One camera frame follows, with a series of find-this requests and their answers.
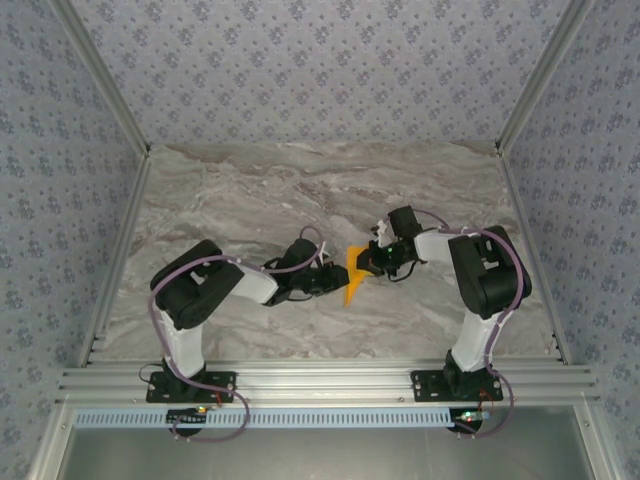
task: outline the black bracket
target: black bracket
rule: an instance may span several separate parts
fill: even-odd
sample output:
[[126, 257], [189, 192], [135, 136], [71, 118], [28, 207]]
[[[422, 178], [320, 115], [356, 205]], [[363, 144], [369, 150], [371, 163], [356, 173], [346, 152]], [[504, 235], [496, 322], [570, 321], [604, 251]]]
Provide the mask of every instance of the black bracket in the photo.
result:
[[479, 375], [474, 378], [473, 388], [470, 388], [462, 395], [454, 394], [442, 370], [417, 370], [411, 372], [413, 398], [416, 403], [480, 402], [487, 400], [481, 394], [484, 390], [491, 395], [494, 401], [499, 402], [502, 400], [504, 395], [502, 394], [500, 382], [489, 375], [486, 370], [483, 369], [481, 372], [474, 372], [479, 373]]
[[[236, 372], [203, 372], [197, 379], [194, 378], [195, 381], [205, 385], [228, 388], [234, 391], [236, 389], [236, 379]], [[210, 390], [195, 388], [183, 382], [180, 382], [180, 384], [176, 388], [175, 377], [165, 372], [153, 372], [147, 388], [147, 403], [198, 403], [207, 405], [233, 402], [234, 396], [229, 393], [220, 393], [218, 396]]]

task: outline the floral wallpaper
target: floral wallpaper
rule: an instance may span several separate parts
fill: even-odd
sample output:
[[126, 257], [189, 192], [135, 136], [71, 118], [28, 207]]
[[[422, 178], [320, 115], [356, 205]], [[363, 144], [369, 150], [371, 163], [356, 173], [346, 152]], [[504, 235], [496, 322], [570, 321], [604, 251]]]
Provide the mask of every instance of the floral wallpaper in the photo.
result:
[[0, 478], [23, 479], [138, 158], [46, 0], [3, 0], [0, 42]]
[[577, 362], [640, 478], [640, 4], [598, 0], [510, 153]]
[[492, 140], [567, 0], [73, 0], [151, 143]]

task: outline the yellow object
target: yellow object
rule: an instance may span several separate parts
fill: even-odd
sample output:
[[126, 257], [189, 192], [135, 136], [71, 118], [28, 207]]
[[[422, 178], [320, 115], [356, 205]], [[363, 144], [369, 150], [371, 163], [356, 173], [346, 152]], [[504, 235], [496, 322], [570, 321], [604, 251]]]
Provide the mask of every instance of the yellow object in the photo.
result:
[[348, 307], [351, 303], [353, 295], [362, 283], [365, 277], [371, 277], [373, 274], [366, 270], [358, 270], [358, 255], [364, 252], [369, 245], [364, 247], [348, 247], [347, 248], [347, 272], [349, 273], [349, 285], [344, 290], [344, 306]]

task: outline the gray marble tabletop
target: gray marble tabletop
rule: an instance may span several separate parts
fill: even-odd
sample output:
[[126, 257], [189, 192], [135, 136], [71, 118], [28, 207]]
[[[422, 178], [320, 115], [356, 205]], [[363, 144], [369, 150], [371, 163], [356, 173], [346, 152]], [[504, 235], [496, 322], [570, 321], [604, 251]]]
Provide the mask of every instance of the gray marble tabletop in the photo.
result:
[[[198, 241], [256, 263], [277, 257], [314, 224], [344, 265], [349, 245], [411, 204], [452, 226], [503, 225], [523, 241], [497, 159], [448, 143], [271, 144], [154, 147], [130, 255], [107, 328], [106, 359], [156, 360], [146, 311], [151, 277]], [[435, 226], [428, 217], [424, 227]], [[228, 297], [204, 331], [208, 358], [442, 357], [464, 305], [453, 269], [429, 263], [398, 284], [365, 280], [349, 308], [343, 293], [263, 307]], [[537, 282], [505, 326], [495, 352], [548, 355], [552, 345]]]

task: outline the robotic arm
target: robotic arm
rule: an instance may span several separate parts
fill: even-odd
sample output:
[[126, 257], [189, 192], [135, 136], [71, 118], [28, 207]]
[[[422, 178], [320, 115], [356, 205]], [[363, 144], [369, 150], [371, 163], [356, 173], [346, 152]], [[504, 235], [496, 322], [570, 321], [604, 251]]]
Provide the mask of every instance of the robotic arm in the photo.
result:
[[[394, 281], [399, 268], [407, 263], [413, 263], [412, 269], [417, 263], [431, 261], [453, 265], [460, 295], [466, 306], [462, 332], [447, 354], [443, 371], [435, 376], [424, 375], [424, 385], [418, 383], [421, 391], [416, 392], [416, 400], [439, 401], [444, 397], [475, 400], [480, 389], [492, 386], [495, 382], [495, 377], [486, 369], [485, 355], [488, 346], [488, 361], [491, 363], [497, 338], [491, 337], [498, 319], [503, 316], [498, 324], [501, 328], [522, 299], [531, 294], [531, 278], [501, 226], [489, 227], [480, 233], [473, 230], [469, 233], [424, 230], [410, 206], [390, 212], [389, 223], [397, 238], [395, 242], [381, 245], [383, 232], [380, 232], [379, 226], [372, 229], [379, 237], [377, 241], [370, 241], [366, 247], [349, 247], [347, 268], [351, 283], [347, 286], [345, 303], [350, 303], [356, 288], [366, 276], [387, 275]], [[501, 243], [510, 248], [515, 259]], [[518, 290], [517, 267], [522, 272], [523, 288], [518, 304], [512, 306]], [[500, 389], [497, 389], [495, 396], [502, 398]]]
[[[156, 290], [161, 281], [174, 277], [155, 297], [161, 316], [160, 328], [168, 347], [161, 379], [161, 390], [166, 396], [156, 393], [148, 395], [147, 400], [191, 402], [202, 398], [202, 391], [185, 384], [169, 365], [173, 362], [181, 376], [194, 382], [207, 384], [211, 380], [207, 378], [202, 355], [202, 329], [227, 296], [274, 306], [289, 300], [294, 291], [302, 291], [311, 298], [346, 285], [349, 282], [346, 269], [332, 262], [325, 263], [320, 255], [313, 242], [298, 238], [281, 258], [257, 267], [231, 257], [223, 258], [222, 250], [213, 241], [204, 240], [160, 270], [151, 280], [151, 290]], [[309, 262], [314, 256], [315, 267]], [[221, 259], [187, 267], [198, 260], [215, 257]], [[184, 267], [186, 270], [176, 275]]]

